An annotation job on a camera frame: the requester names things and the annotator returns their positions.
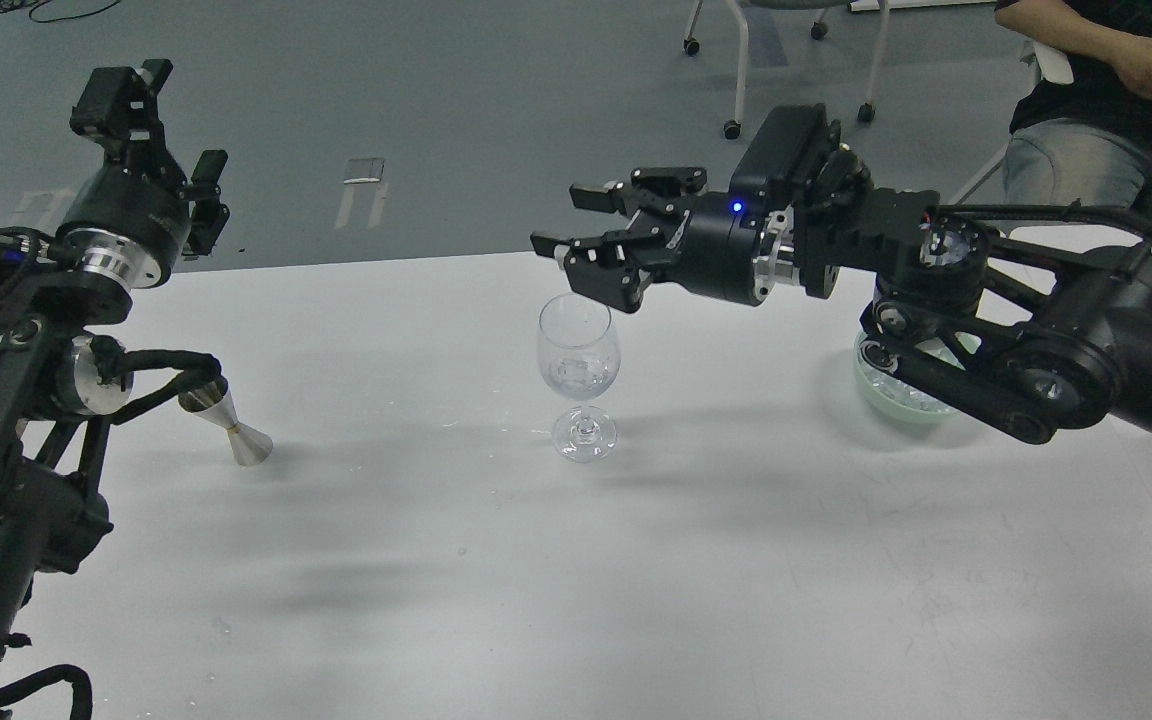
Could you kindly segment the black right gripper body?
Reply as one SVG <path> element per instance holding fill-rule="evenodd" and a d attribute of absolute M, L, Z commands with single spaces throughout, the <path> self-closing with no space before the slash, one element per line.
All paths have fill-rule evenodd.
<path fill-rule="evenodd" d="M 704 194 L 667 247 L 675 253 L 658 281 L 708 300 L 759 306 L 778 285 L 797 283 L 790 209 L 758 211 L 727 194 Z"/>

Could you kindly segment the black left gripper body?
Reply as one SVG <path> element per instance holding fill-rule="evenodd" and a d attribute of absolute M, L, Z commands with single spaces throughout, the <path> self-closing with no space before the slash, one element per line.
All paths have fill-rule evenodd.
<path fill-rule="evenodd" d="M 165 285 L 189 233 L 183 170 L 169 152 L 106 161 L 84 183 L 54 241 L 54 260 L 126 290 Z"/>

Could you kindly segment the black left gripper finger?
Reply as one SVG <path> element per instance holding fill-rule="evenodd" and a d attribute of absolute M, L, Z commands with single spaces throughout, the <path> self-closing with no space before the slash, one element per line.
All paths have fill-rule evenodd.
<path fill-rule="evenodd" d="M 92 70 L 70 109 L 71 131 L 99 145 L 106 164 L 137 176 L 172 176 L 157 94 L 173 69 L 168 59 L 150 59 L 141 68 Z"/>
<path fill-rule="evenodd" d="M 220 179 L 229 156 L 221 149 L 202 152 L 189 182 L 180 197 L 191 204 L 189 233 L 182 250 L 187 260 L 206 258 L 230 219 L 230 210 L 221 200 Z"/>

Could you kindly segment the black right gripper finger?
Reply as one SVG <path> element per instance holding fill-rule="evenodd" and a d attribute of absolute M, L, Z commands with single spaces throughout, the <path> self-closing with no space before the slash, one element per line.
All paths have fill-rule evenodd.
<path fill-rule="evenodd" d="M 632 218 L 639 211 L 662 222 L 685 225 L 705 187 L 703 167 L 643 167 L 626 181 L 608 184 L 571 184 L 570 199 L 579 210 Z"/>
<path fill-rule="evenodd" d="M 637 313 L 647 286 L 664 281 L 666 270 L 677 263 L 676 247 L 658 228 L 586 238 L 535 232 L 530 242 L 536 255 L 558 260 L 571 291 L 626 314 Z"/>

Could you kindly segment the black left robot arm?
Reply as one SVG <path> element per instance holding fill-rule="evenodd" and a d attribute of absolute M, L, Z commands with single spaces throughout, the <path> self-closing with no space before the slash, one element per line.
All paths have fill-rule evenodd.
<path fill-rule="evenodd" d="M 212 251 L 229 218 L 221 150 L 184 173 L 157 109 L 173 65 L 92 71 L 70 128 L 103 149 L 55 233 L 0 227 L 0 661 L 37 574 L 71 574 L 109 535 L 100 495 L 109 429 L 174 397 L 223 397 L 214 356 L 128 351 L 101 325 L 124 323 L 132 291 L 168 281 L 180 258 Z M 70 687 L 88 719 L 86 670 L 61 664 L 0 685 L 0 719 L 41 689 Z"/>

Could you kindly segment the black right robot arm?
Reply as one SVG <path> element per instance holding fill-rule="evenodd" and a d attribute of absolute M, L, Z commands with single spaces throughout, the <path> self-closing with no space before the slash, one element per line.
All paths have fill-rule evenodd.
<path fill-rule="evenodd" d="M 1134 211 L 879 187 L 823 105 L 772 109 L 719 190 L 700 167 L 641 167 L 570 197 L 627 222 L 532 234 L 586 300 L 626 314 L 654 285 L 828 300 L 855 270 L 873 282 L 861 363 L 882 377 L 1028 445 L 1108 416 L 1152 434 L 1152 222 Z"/>

